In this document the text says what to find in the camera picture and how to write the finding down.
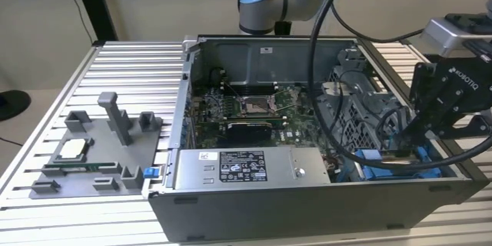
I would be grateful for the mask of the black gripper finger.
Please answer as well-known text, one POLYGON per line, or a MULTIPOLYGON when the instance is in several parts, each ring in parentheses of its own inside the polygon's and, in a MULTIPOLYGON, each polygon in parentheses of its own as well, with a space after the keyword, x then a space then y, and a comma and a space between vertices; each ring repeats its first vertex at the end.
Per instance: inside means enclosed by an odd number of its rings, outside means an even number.
POLYGON ((399 133, 400 146, 421 146, 425 143, 425 133, 437 126, 439 115, 436 114, 436 63, 420 62, 415 66, 411 104, 413 105, 415 116, 399 133))
POLYGON ((487 137, 491 135, 491 110, 468 113, 452 124, 429 129, 424 138, 427 139, 465 139, 487 137))

